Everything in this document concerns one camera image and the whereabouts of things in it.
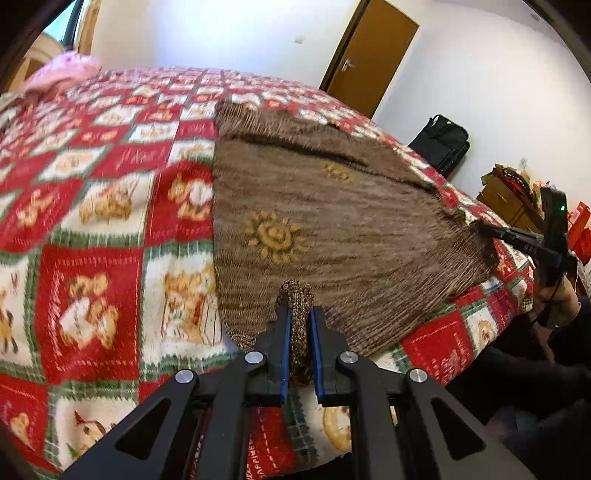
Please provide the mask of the person's right hand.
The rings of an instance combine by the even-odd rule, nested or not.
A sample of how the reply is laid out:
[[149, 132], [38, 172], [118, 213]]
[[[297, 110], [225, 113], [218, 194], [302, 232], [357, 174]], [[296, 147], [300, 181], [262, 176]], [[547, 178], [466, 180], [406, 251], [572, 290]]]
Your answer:
[[534, 274], [534, 321], [549, 329], [560, 328], [574, 320], [581, 302], [566, 276], [553, 286], [544, 286], [542, 276]]

